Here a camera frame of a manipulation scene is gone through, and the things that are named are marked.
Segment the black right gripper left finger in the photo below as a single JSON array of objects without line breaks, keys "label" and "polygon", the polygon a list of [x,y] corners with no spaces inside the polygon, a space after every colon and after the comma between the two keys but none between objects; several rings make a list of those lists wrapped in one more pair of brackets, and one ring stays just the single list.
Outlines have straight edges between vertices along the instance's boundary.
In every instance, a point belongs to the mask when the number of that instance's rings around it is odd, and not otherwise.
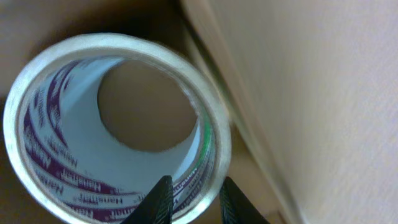
[{"label": "black right gripper left finger", "polygon": [[121,224],[171,224],[174,206],[172,177],[163,176]]}]

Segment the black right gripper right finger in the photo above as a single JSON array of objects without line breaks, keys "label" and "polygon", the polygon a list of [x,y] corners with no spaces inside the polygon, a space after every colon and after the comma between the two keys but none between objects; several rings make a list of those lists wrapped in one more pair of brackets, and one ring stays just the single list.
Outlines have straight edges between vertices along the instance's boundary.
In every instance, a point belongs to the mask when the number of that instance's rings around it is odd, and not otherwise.
[{"label": "black right gripper right finger", "polygon": [[223,224],[270,224],[232,178],[225,178],[219,196]]}]

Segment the white masking tape roll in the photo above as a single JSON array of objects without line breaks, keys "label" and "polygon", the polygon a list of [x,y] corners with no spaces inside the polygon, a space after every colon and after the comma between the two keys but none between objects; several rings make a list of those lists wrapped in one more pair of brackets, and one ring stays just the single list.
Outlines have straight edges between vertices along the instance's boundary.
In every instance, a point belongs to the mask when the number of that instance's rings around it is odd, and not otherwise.
[{"label": "white masking tape roll", "polygon": [[[125,63],[147,65],[174,81],[196,119],[188,137],[160,153],[119,142],[98,108],[101,82]],[[3,130],[18,178],[43,207],[67,223],[120,223],[188,152],[197,125],[212,138],[200,175],[174,185],[172,221],[190,223],[214,201],[228,172],[231,133],[226,110],[208,77],[171,50],[122,34],[63,40],[32,59],[15,79],[4,107]]]}]

